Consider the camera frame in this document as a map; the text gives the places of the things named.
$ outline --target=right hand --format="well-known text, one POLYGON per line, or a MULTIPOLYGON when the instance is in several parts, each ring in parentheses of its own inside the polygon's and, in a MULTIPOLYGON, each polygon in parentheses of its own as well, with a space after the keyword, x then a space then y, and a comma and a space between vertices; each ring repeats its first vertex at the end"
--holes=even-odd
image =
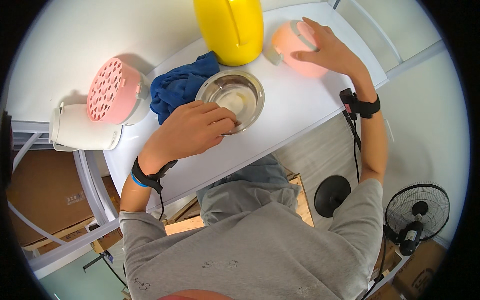
POLYGON ((178 107, 146 142, 138 156, 146 175, 156 174, 169 161, 203 153, 220 144, 235 127, 237 116, 217 103, 194 101, 178 107))
POLYGON ((293 58, 300 61, 312 62, 350 77, 356 76, 359 73, 368 73, 363 62, 334 35, 330 27, 322 26, 309 18, 303 17, 303 20, 314 30, 315 34, 313 37, 320 51, 292 52, 293 58))

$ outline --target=black wrist strap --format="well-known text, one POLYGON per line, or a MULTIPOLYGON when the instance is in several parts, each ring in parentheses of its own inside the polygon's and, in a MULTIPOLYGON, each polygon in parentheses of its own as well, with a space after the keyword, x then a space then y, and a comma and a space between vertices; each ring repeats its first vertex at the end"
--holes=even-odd
POLYGON ((362 118, 371 119, 373 114, 380 110, 378 95, 377 100, 373 103, 361 102, 357 99, 357 94, 352 93, 352 90, 348 88, 340 92, 340 99, 352 120, 357 120, 357 114, 360 114, 362 118))
POLYGON ((140 169, 140 165, 138 164, 138 157, 135 160, 133 167, 132 167, 132 174, 137 178, 137 180, 151 188, 153 188, 158 194, 162 193, 162 185, 160 184, 160 178, 163 178, 165 176, 165 173, 173 167, 177 163, 177 160, 172 160, 166 165, 164 165, 158 173, 153 174, 153 175, 145 175, 142 172, 142 169, 140 169))

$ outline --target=black round base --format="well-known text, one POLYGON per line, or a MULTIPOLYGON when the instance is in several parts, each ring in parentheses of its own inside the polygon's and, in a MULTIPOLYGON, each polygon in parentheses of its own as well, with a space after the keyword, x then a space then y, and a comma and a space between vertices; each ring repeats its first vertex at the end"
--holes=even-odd
POLYGON ((333 212, 350 195, 350 183, 339 175, 333 175, 325 179, 315 192, 315 210, 323 217, 333 217, 333 212))

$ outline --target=electric fan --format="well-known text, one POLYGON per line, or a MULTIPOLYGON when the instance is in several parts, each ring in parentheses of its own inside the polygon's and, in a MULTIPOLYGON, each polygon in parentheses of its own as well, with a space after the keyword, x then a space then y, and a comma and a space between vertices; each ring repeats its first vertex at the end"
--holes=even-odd
POLYGON ((385 212, 384 232, 400 253, 410 256, 418 244, 437 235, 448 222, 450 200, 433 182, 411 184, 393 196, 385 212))

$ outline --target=white container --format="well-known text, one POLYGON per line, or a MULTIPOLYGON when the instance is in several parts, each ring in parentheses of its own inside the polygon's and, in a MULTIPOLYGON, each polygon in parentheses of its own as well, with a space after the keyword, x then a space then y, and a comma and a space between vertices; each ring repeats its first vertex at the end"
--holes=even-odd
POLYGON ((120 140, 121 125, 92 122, 86 104, 74 104, 53 110, 48 139, 57 151, 112 150, 120 140))

